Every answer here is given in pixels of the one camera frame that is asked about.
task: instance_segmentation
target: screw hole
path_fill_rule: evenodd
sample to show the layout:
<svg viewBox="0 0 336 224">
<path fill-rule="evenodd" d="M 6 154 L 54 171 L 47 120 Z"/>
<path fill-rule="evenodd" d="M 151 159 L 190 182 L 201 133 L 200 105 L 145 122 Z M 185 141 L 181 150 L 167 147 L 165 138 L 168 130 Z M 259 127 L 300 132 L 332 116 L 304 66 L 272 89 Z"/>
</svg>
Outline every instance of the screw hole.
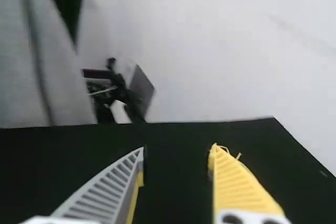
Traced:
<svg viewBox="0 0 336 224">
<path fill-rule="evenodd" d="M 225 215 L 225 216 L 223 216 L 222 222 L 223 223 L 228 223 L 228 224 L 243 224 L 243 221 L 235 215 Z"/>
</svg>

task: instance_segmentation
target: black tabletop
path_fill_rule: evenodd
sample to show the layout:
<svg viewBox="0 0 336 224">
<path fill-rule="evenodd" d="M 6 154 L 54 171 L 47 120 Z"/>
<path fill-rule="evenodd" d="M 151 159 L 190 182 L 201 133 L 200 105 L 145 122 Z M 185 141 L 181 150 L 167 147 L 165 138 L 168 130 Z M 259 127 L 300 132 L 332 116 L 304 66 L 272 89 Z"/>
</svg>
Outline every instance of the black tabletop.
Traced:
<svg viewBox="0 0 336 224">
<path fill-rule="evenodd" d="M 50 215 L 91 177 L 146 145 L 145 187 L 133 223 L 212 223 L 207 155 L 229 147 L 293 224 L 336 223 L 336 178 L 275 119 L 0 130 L 1 219 Z"/>
</svg>

